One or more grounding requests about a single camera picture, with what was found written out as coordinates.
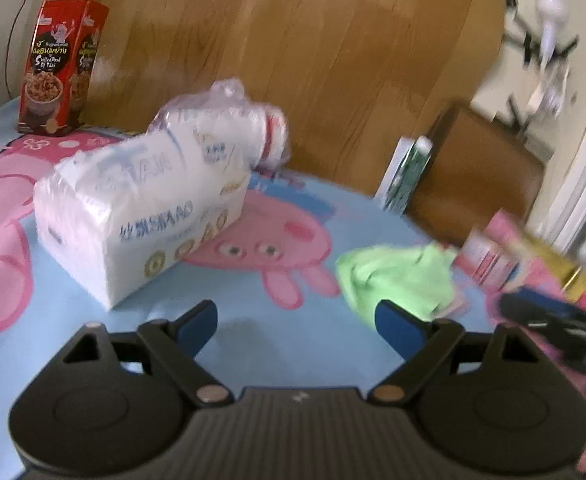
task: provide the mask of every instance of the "black cable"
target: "black cable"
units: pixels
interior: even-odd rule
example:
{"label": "black cable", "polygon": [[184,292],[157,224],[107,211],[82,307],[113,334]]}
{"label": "black cable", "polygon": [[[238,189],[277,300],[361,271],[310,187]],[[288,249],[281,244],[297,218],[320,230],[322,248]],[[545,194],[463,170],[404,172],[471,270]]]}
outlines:
{"label": "black cable", "polygon": [[26,4],[27,0],[22,0],[22,5],[17,11],[16,16],[14,17],[13,23],[11,24],[11,30],[9,31],[9,37],[6,40],[6,53],[4,54],[4,87],[6,88],[6,94],[9,96],[9,99],[13,99],[11,95],[11,91],[9,89],[9,79],[8,79],[8,65],[9,65],[9,50],[11,48],[11,38],[13,38],[14,29],[16,28],[17,19],[20,17],[22,10]]}

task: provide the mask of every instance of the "wood grain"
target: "wood grain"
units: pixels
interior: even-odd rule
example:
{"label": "wood grain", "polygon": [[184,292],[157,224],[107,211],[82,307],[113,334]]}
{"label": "wood grain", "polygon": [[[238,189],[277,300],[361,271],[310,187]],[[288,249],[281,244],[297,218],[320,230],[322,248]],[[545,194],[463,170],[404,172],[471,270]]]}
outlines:
{"label": "wood grain", "polygon": [[144,131],[171,97],[237,76],[285,111],[291,167],[371,194],[400,136],[469,100],[503,0],[98,0],[87,122]]}

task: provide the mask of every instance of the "cartoon pig on box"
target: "cartoon pig on box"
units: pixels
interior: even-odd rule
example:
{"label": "cartoon pig on box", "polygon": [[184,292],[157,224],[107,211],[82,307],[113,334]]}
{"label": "cartoon pig on box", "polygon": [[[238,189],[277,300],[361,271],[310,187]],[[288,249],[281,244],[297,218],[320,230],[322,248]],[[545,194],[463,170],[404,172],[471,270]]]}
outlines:
{"label": "cartoon pig on box", "polygon": [[294,272],[318,294],[339,295],[337,280],[323,266],[330,252],[331,238],[314,216],[250,189],[242,216],[185,260],[202,267],[261,272],[271,299],[294,310],[304,303]]}
{"label": "cartoon pig on box", "polygon": [[86,132],[62,138],[26,135],[0,153],[0,332],[22,314],[33,291],[29,245],[19,220],[33,212],[35,182],[77,150],[113,142],[117,139]]}

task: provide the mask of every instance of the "blue tablecloth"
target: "blue tablecloth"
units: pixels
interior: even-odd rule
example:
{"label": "blue tablecloth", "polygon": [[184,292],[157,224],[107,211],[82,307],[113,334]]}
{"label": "blue tablecloth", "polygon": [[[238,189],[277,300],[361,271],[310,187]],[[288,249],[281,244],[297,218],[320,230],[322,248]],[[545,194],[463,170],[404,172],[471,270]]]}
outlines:
{"label": "blue tablecloth", "polygon": [[[22,469],[7,431],[11,404],[89,320],[100,320],[111,331],[134,330],[145,320],[175,319],[198,301],[213,300],[219,327],[197,360],[236,395],[244,386],[352,385],[367,391],[402,363],[349,310],[333,271],[337,256],[355,248],[428,242],[406,219],[312,178],[254,176],[247,198],[253,211],[279,204],[281,214],[290,217],[279,234],[264,227],[278,251],[294,253],[281,259],[285,268],[247,264],[231,270],[204,247],[192,264],[177,264],[105,312],[38,245],[30,196],[35,180],[55,162],[77,149],[112,142],[104,134],[118,132],[85,128],[61,139],[18,137],[16,120],[16,102],[0,108],[0,480]],[[251,217],[268,222],[267,215]],[[253,250],[260,229],[242,222],[229,228],[227,241]],[[462,275],[455,279],[471,306],[459,320],[469,330],[492,330],[482,293]]]}

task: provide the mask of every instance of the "green cloth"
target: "green cloth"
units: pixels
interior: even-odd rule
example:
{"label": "green cloth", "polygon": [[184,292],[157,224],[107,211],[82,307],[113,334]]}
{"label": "green cloth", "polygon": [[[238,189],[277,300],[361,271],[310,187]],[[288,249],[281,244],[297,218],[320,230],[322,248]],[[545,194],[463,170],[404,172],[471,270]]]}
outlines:
{"label": "green cloth", "polygon": [[335,273],[349,306],[371,326],[381,300],[430,321],[455,298],[454,258],[455,251],[435,243],[407,249],[374,246],[342,254]]}

